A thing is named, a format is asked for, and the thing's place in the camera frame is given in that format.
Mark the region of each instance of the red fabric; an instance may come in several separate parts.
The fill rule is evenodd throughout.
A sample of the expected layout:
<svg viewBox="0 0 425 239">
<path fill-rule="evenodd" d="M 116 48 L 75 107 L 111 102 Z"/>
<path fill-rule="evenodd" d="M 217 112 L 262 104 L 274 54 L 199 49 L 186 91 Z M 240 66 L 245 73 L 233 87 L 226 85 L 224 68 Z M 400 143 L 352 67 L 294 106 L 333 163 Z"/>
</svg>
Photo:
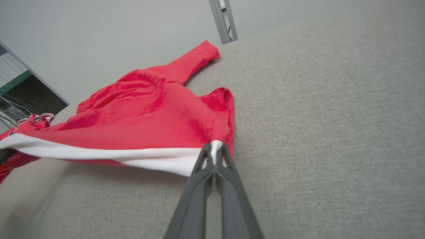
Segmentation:
<svg viewBox="0 0 425 239">
<path fill-rule="evenodd" d="M 4 164 L 0 165 L 0 184 L 9 175 L 10 172 L 12 172 L 11 168 L 9 168 L 8 166 Z"/>
<path fill-rule="evenodd" d="M 26 119 L 20 119 L 17 127 L 11 128 L 8 131 L 0 135 L 0 140 L 6 138 L 14 133 L 20 133 L 25 131 L 38 131 L 45 129 L 50 126 L 49 121 L 43 115 L 32 114 Z M 17 168 L 24 166 L 25 164 L 31 163 L 39 159 L 39 157 L 27 155 L 16 151 L 3 165 L 9 168 Z"/>
<path fill-rule="evenodd" d="M 19 126 L 16 133 L 81 148 L 113 150 L 201 148 L 218 139 L 233 153 L 231 92 L 218 88 L 197 97 L 184 87 L 192 74 L 219 57 L 218 49 L 205 41 L 168 65 L 134 70 L 100 89 L 80 103 L 77 115 L 65 123 Z"/>
<path fill-rule="evenodd" d="M 82 162 L 79 159 L 64 159 L 68 162 Z M 126 166 L 125 164 L 122 164 L 120 162 L 111 160 L 111 159 L 92 159 L 92 160 L 84 160 L 83 163 L 88 164 L 103 164 L 103 165 L 114 165 L 114 166 Z"/>
</svg>

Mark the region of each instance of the cable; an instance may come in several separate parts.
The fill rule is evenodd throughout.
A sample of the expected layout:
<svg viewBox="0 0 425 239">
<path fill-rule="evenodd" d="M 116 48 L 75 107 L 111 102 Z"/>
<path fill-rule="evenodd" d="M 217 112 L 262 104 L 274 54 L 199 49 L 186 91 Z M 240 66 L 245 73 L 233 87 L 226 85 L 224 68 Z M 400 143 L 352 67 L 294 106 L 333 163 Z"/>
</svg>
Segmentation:
<svg viewBox="0 0 425 239">
<path fill-rule="evenodd" d="M 10 117 L 9 115 L 7 115 L 5 112 L 3 112 L 3 111 L 1 111 L 3 114 L 5 114 L 7 117 L 9 117 L 9 118 L 7 118 L 6 116 L 4 116 L 4 115 L 1 115 L 0 114 L 0 117 L 2 117 L 2 118 L 5 118 L 6 120 L 8 120 L 8 121 L 10 121 L 10 123 L 12 123 L 14 126 L 17 126 L 18 124 L 19 124 L 19 122 L 18 122 L 18 120 L 15 120 L 14 118 L 12 118 L 12 117 Z"/>
<path fill-rule="evenodd" d="M 1 97 L 1 96 L 0 96 L 0 98 L 1 98 L 1 99 L 3 99 L 4 101 L 7 101 L 7 102 L 11 103 L 11 104 L 14 104 L 14 105 L 16 105 L 16 106 L 19 106 L 19 107 L 21 107 L 21 108 L 24 108 L 24 109 L 26 109 L 26 110 L 28 111 L 28 113 L 29 113 L 30 115 L 32 114 L 32 113 L 31 113 L 31 111 L 29 111 L 27 107 L 25 107 L 25 106 L 21 106 L 21 105 L 18 105 L 18 104 L 14 103 L 14 102 L 12 102 L 12 101 L 10 101 L 10 100 L 6 100 L 5 98 L 3 98 L 3 97 Z"/>
<path fill-rule="evenodd" d="M 23 115 L 26 115 L 24 112 L 22 112 L 22 111 L 20 111 L 20 110 L 15 110 L 14 112 L 16 112 L 16 111 L 19 111 L 19 112 L 21 112 Z"/>
<path fill-rule="evenodd" d="M 9 94 L 7 94 L 7 93 L 5 93 L 5 92 L 3 92 L 3 91 L 0 91 L 0 93 L 1 94 L 4 94 L 5 96 L 7 96 L 7 97 L 9 97 L 9 98 L 11 98 L 12 100 L 15 100 L 16 102 L 18 102 L 18 103 L 20 103 L 20 104 L 22 104 L 22 105 L 25 105 L 25 103 L 23 103 L 22 101 L 20 101 L 20 100 L 18 100 L 18 99 L 16 99 L 15 97 L 13 97 L 13 96 L 11 96 L 11 95 L 9 95 Z"/>
<path fill-rule="evenodd" d="M 234 41 L 233 38 L 230 37 L 230 35 L 229 35 L 229 38 L 230 38 L 230 42 L 233 42 Z"/>
<path fill-rule="evenodd" d="M 12 126 L 12 125 L 10 125 L 10 126 L 9 126 L 9 125 L 7 125 L 7 124 L 6 124 L 6 122 L 4 122 L 2 119 L 0 119 L 0 121 L 1 121 L 4 125 L 6 125 L 6 127 L 8 127 L 8 128 L 9 128 L 9 127 L 10 127 L 10 128 L 13 128 L 13 126 Z"/>
<path fill-rule="evenodd" d="M 7 120 L 7 121 L 9 121 L 12 124 L 12 126 L 10 128 L 13 128 L 13 127 L 16 126 L 16 124 L 14 124 L 10 119 L 4 117 L 3 115 L 0 115 L 0 117 L 3 118 L 3 119 L 5 119 L 5 120 Z"/>
</svg>

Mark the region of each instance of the red sweatshirt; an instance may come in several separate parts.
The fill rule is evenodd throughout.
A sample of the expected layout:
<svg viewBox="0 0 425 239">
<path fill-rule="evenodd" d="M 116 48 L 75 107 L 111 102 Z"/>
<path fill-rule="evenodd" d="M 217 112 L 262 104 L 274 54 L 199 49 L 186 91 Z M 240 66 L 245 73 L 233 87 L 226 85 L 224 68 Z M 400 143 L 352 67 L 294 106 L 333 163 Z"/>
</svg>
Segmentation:
<svg viewBox="0 0 425 239">
<path fill-rule="evenodd" d="M 20 165 L 32 155 L 189 176 L 203 144 L 224 142 L 233 152 L 230 91 L 218 88 L 197 97 L 184 87 L 192 74 L 219 57 L 205 41 L 168 65 L 134 70 L 80 103 L 67 122 L 19 125 L 10 136 L 0 136 L 0 148 L 18 150 L 14 158 Z"/>
</svg>

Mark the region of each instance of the sleeve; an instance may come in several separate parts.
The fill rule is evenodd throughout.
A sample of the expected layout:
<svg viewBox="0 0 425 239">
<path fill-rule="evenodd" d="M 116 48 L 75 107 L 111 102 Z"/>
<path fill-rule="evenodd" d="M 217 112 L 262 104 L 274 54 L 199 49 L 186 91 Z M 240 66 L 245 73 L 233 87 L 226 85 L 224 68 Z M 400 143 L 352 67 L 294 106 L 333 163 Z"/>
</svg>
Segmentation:
<svg viewBox="0 0 425 239">
<path fill-rule="evenodd" d="M 201 45 L 170 64 L 151 67 L 145 71 L 160 78 L 165 78 L 166 82 L 185 84 L 191 75 L 208 65 L 211 61 L 219 58 L 218 49 L 208 41 L 204 41 Z"/>
<path fill-rule="evenodd" d="M 165 79 L 167 83 L 179 82 L 185 84 L 191 75 L 218 58 L 220 58 L 218 49 L 208 41 L 204 41 L 201 45 L 168 65 L 134 70 L 114 84 L 98 90 L 78 105 L 77 114 L 89 109 L 101 108 L 114 101 L 129 88 L 137 88 L 138 91 L 144 89 L 146 92 L 151 92 L 152 88 L 149 88 L 149 86 L 155 85 L 159 79 Z"/>
</svg>

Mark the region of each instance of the red hoodie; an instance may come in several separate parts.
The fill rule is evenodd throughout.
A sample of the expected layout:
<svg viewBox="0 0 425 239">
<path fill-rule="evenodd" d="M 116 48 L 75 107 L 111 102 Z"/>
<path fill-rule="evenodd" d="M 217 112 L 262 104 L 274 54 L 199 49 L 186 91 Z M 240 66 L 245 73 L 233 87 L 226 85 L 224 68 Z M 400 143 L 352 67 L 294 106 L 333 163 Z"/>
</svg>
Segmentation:
<svg viewBox="0 0 425 239">
<path fill-rule="evenodd" d="M 231 92 L 218 88 L 197 97 L 184 87 L 192 74 L 219 57 L 205 41 L 168 65 L 134 70 L 80 103 L 67 122 L 19 125 L 12 135 L 0 136 L 0 148 L 19 151 L 14 158 L 22 163 L 15 167 L 30 162 L 28 154 L 189 176 L 205 143 L 219 147 L 224 142 L 233 152 Z"/>
</svg>

